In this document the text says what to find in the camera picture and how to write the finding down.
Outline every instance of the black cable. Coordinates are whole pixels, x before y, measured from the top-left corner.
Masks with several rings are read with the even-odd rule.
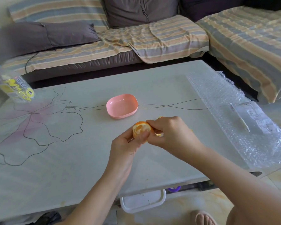
[[[35,55],[33,55],[27,62],[26,62],[26,65],[25,65],[25,74],[27,74],[27,65],[28,65],[28,62],[31,61],[31,59],[33,59],[35,56],[38,55],[39,52],[37,52]]]

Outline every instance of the black line drawing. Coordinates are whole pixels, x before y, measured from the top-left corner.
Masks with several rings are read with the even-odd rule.
[[[106,110],[106,105],[94,106],[94,107],[71,106],[71,103],[72,103],[71,101],[61,100],[61,97],[63,96],[64,91],[66,90],[65,87],[60,87],[60,88],[56,88],[56,89],[42,88],[42,90],[52,90],[53,93],[56,94],[56,96],[54,96],[52,98],[52,100],[49,102],[49,104],[47,104],[43,107],[40,107],[40,108],[36,107],[35,109],[32,109],[32,110],[17,109],[17,105],[14,104],[13,109],[15,111],[25,112],[25,114],[19,115],[17,117],[12,117],[12,118],[0,119],[0,120],[11,120],[11,121],[19,120],[21,118],[24,119],[19,124],[18,128],[14,132],[9,134],[6,138],[4,138],[0,142],[0,145],[3,144],[6,140],[8,140],[13,134],[15,134],[17,132],[23,132],[22,137],[25,138],[25,139],[28,139],[28,140],[33,140],[38,147],[41,147],[40,150],[37,153],[33,153],[33,154],[27,156],[27,158],[25,158],[23,161],[19,162],[18,164],[11,164],[10,162],[7,161],[7,155],[4,152],[0,152],[0,156],[2,156],[3,162],[4,162],[4,163],[0,162],[0,165],[21,166],[30,157],[32,157],[34,155],[41,154],[42,152],[46,151],[51,144],[63,143],[65,141],[67,141],[68,139],[70,139],[72,136],[82,133],[83,132],[82,125],[84,123],[84,120],[83,120],[83,117],[82,117],[82,111],[81,110],[88,110],[88,111]],[[157,108],[161,108],[161,107],[173,107],[173,108],[184,109],[184,110],[206,110],[207,109],[207,108],[204,108],[204,109],[187,109],[187,108],[181,108],[181,107],[174,106],[174,105],[178,105],[178,104],[182,104],[182,103],[186,103],[186,102],[191,102],[191,101],[194,101],[194,100],[200,100],[200,98],[192,99],[192,100],[188,100],[188,101],[184,101],[184,102],[179,102],[179,103],[175,103],[175,104],[170,104],[170,105],[143,104],[143,105],[139,105],[138,107],[140,109],[157,109]],[[50,133],[50,130],[45,123],[43,123],[42,121],[36,120],[37,119],[36,117],[38,117],[40,115],[49,116],[49,115],[54,115],[54,114],[73,114],[74,116],[77,115],[77,117],[79,117],[79,119],[80,119],[80,121],[78,122],[78,124],[80,126],[79,132],[73,132],[73,133],[71,133],[71,135],[69,137],[67,137],[66,139],[63,140],[61,136],[54,136],[52,133]],[[48,136],[52,137],[52,139],[55,139],[55,140],[51,143],[42,144],[35,137],[29,137],[27,135],[27,128],[28,128],[28,126],[36,124],[36,123],[45,127],[46,131],[48,132]]]

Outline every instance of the pink plastic dish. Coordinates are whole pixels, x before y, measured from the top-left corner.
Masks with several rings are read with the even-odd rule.
[[[126,118],[138,110],[138,101],[130,94],[118,95],[108,100],[106,108],[111,117]]]

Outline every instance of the hand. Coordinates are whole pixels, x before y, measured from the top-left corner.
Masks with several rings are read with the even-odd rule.
[[[155,132],[163,132],[162,137],[151,133],[148,143],[165,149],[178,159],[190,162],[186,161],[190,156],[195,159],[205,149],[180,117],[160,117],[146,122],[156,129]]]
[[[114,172],[125,182],[130,174],[136,151],[149,137],[144,132],[137,139],[133,139],[132,127],[112,141],[109,161],[105,172]]]

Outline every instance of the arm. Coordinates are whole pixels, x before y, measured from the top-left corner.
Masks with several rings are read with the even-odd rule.
[[[132,127],[112,141],[106,170],[71,215],[59,225],[103,224],[116,196],[131,171],[134,155],[149,136],[132,140]]]
[[[216,151],[205,147],[179,117],[147,121],[164,133],[151,134],[150,144],[167,150],[212,180],[254,224],[281,224],[281,192],[264,184]]]

